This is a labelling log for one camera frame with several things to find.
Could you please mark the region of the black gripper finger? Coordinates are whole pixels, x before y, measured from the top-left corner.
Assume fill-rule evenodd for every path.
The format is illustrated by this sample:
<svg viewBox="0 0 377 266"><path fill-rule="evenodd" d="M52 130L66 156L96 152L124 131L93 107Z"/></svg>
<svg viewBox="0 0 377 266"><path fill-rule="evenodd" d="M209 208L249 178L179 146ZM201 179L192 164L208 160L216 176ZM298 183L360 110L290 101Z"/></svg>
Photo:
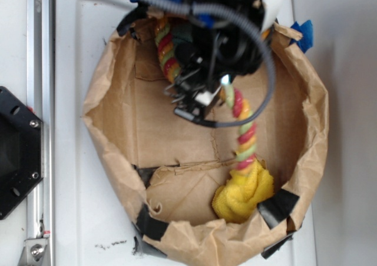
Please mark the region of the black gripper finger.
<svg viewBox="0 0 377 266"><path fill-rule="evenodd" d="M219 92L220 91L215 91L214 93L209 91L197 91L192 94L182 95L173 101L177 104L174 113L180 118L196 125L216 128L217 122L206 120L206 116L217 104L219 100Z"/></svg>
<svg viewBox="0 0 377 266"><path fill-rule="evenodd" d="M186 69L175 77L172 84L164 88L164 95L172 98L172 104L191 104L197 94L206 89L202 70Z"/></svg>

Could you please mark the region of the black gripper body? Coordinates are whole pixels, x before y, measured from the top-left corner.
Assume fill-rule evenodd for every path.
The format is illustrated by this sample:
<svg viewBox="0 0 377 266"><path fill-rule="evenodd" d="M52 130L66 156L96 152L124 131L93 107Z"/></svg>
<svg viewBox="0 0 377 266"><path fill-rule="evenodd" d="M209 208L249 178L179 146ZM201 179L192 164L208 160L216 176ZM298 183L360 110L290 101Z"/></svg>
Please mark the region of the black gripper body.
<svg viewBox="0 0 377 266"><path fill-rule="evenodd" d="M263 29L266 14L262 0L185 0L188 3L224 5L244 15L256 28ZM220 78L254 73L262 62L262 56L250 37L226 19L214 15L189 17L192 43L177 45L174 50L181 66L202 70L206 89L214 93L220 86Z"/></svg>

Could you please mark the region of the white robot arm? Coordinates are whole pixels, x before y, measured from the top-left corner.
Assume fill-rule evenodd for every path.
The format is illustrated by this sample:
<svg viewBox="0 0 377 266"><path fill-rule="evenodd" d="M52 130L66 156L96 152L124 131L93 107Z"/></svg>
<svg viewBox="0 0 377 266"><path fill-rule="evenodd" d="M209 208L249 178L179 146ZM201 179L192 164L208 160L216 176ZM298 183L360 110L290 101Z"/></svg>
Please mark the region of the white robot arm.
<svg viewBox="0 0 377 266"><path fill-rule="evenodd" d="M174 47L180 66L173 79L175 114L198 125L225 128L225 122L207 120L220 91L238 115L233 126L256 119L272 98L276 73L270 53L273 24L283 0L165 0L166 10L188 19L191 40ZM267 93L258 107L240 117L240 96L233 88L238 75L267 66Z"/></svg>

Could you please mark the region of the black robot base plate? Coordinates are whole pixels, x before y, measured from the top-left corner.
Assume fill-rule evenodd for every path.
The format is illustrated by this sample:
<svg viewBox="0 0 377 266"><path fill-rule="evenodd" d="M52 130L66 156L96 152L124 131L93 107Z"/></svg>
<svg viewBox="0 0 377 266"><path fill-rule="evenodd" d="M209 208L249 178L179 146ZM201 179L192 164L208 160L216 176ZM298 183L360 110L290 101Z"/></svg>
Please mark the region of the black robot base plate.
<svg viewBox="0 0 377 266"><path fill-rule="evenodd" d="M1 220L42 180L43 122L1 87Z"/></svg>

